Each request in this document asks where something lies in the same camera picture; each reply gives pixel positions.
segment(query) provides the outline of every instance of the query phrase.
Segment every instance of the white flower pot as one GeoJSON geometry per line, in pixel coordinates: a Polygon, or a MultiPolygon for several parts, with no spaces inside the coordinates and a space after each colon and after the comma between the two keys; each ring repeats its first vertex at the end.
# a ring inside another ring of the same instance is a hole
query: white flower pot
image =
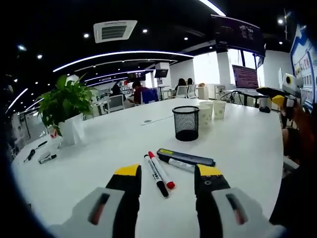
{"type": "Polygon", "coordinates": [[[58,124],[65,145],[74,145],[84,139],[83,115],[79,114],[58,124]]]}

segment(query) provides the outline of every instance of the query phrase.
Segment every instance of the person in red shirt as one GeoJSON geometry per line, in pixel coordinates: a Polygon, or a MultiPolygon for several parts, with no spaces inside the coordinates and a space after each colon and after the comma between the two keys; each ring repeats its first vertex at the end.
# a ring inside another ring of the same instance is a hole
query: person in red shirt
{"type": "Polygon", "coordinates": [[[134,92],[134,100],[129,100],[129,102],[131,103],[135,103],[135,104],[141,104],[141,92],[142,91],[145,91],[145,90],[148,90],[147,87],[143,87],[141,86],[141,83],[140,81],[136,81],[132,84],[132,88],[135,89],[135,92],[134,92]]]}

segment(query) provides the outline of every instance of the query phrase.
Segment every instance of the yellow object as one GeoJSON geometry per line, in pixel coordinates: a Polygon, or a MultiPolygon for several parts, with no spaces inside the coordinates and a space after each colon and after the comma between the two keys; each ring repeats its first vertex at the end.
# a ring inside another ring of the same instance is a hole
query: yellow object
{"type": "Polygon", "coordinates": [[[279,105],[280,107],[283,106],[284,100],[285,100],[285,97],[283,97],[281,95],[277,95],[277,96],[272,98],[272,102],[279,105]]]}
{"type": "Polygon", "coordinates": [[[137,173],[137,168],[139,167],[139,164],[130,165],[127,167],[122,167],[120,169],[117,169],[114,174],[115,175],[128,175],[128,176],[135,176],[137,173]]]}
{"type": "Polygon", "coordinates": [[[222,172],[215,168],[206,165],[197,165],[200,171],[200,176],[215,176],[222,175],[222,172]]]}
{"type": "Polygon", "coordinates": [[[167,154],[173,154],[173,152],[172,151],[169,151],[169,150],[164,150],[164,149],[160,149],[160,151],[162,152],[162,153],[167,153],[167,154]]]}

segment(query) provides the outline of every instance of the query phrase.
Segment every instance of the woman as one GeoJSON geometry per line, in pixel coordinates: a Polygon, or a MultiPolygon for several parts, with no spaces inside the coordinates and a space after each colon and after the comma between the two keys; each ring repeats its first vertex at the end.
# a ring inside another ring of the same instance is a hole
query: woman
{"type": "Polygon", "coordinates": [[[126,100],[126,98],[125,98],[125,95],[123,94],[123,93],[121,93],[121,90],[120,90],[120,87],[117,85],[117,84],[115,84],[113,87],[112,87],[112,93],[110,94],[110,97],[112,97],[112,96],[117,96],[117,95],[123,95],[123,101],[125,101],[126,100]]]}
{"type": "Polygon", "coordinates": [[[178,86],[186,86],[186,81],[185,81],[185,79],[180,78],[180,79],[178,80],[178,85],[175,87],[175,92],[177,92],[178,86]]]}
{"type": "Polygon", "coordinates": [[[187,79],[187,85],[192,85],[192,84],[194,84],[193,79],[192,78],[187,79]]]}

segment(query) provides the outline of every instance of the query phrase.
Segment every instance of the air conditioning vent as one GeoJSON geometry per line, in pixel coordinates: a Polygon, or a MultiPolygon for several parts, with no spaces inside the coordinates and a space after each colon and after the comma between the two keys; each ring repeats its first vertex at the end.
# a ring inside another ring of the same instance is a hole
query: air conditioning vent
{"type": "Polygon", "coordinates": [[[94,24],[95,42],[127,40],[138,21],[108,21],[94,24]]]}

